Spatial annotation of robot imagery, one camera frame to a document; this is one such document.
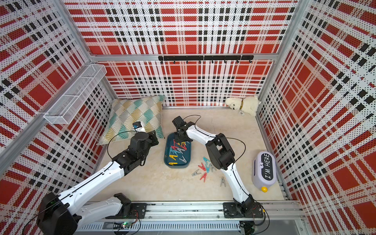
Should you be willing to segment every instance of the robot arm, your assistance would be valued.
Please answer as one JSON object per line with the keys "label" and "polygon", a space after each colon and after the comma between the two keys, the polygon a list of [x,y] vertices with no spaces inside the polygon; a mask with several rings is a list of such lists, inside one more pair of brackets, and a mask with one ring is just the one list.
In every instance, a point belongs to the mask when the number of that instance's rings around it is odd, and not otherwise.
{"label": "robot arm", "polygon": [[173,121],[176,127],[174,138],[177,142],[196,140],[206,146],[211,163],[221,169],[233,194],[237,210],[241,215],[247,215],[255,203],[240,179],[235,165],[235,154],[224,134],[211,134],[196,127],[193,122],[186,123],[178,116]]}
{"label": "robot arm", "polygon": [[144,165],[150,147],[158,144],[155,131],[137,132],[126,150],[112,158],[105,167],[76,186],[61,192],[47,194],[40,204],[37,225],[46,235],[71,235],[77,228],[98,219],[129,214],[131,201],[123,194],[95,204],[84,204],[112,182]]}

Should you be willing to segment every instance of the white plush dog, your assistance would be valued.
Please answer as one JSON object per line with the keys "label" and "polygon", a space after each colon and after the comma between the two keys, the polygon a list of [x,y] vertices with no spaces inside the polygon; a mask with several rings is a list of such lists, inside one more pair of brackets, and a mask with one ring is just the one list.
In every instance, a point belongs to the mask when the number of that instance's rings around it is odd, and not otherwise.
{"label": "white plush dog", "polygon": [[246,112],[254,117],[256,116],[256,111],[259,105],[257,96],[250,96],[244,99],[229,97],[226,99],[225,103],[233,110],[239,110],[239,113],[241,113],[243,116]]}

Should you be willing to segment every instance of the white wire shelf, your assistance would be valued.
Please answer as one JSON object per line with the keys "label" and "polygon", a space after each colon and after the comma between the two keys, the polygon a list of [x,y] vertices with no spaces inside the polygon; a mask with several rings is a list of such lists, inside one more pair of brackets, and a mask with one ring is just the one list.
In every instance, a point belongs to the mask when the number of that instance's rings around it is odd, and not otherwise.
{"label": "white wire shelf", "polygon": [[55,104],[44,114],[51,124],[70,124],[83,103],[106,74],[104,65],[85,65],[86,69]]}

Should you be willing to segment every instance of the plaid pattern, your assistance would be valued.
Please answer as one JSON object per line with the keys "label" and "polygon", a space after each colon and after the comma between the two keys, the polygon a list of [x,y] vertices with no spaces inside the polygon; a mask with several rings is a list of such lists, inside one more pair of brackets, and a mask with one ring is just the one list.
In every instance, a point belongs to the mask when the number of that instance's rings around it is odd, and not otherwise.
{"label": "plaid pattern", "polygon": [[311,1],[260,106],[315,234],[376,233],[375,7]]}
{"label": "plaid pattern", "polygon": [[[21,234],[49,192],[58,194],[93,173],[111,99],[99,84],[70,125],[46,124],[0,178],[0,234]],[[42,234],[35,220],[25,234]]]}
{"label": "plaid pattern", "polygon": [[64,0],[95,55],[275,53],[297,0]]}
{"label": "plaid pattern", "polygon": [[86,62],[50,1],[0,3],[0,152]]}
{"label": "plaid pattern", "polygon": [[227,97],[257,95],[272,61],[100,63],[120,99],[165,95],[164,106],[224,106]]}

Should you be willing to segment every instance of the geometric patterned pillow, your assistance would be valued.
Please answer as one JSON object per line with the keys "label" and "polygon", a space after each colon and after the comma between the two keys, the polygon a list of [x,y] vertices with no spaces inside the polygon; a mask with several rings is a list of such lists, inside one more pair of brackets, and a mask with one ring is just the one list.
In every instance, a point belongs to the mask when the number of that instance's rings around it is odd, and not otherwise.
{"label": "geometric patterned pillow", "polygon": [[[165,96],[152,96],[136,100],[114,99],[111,105],[110,118],[98,145],[108,144],[117,134],[134,130],[133,123],[141,121],[145,131],[155,130],[158,138],[164,138],[162,132],[162,102]],[[112,142],[125,140],[135,132],[125,132],[116,136]]]}

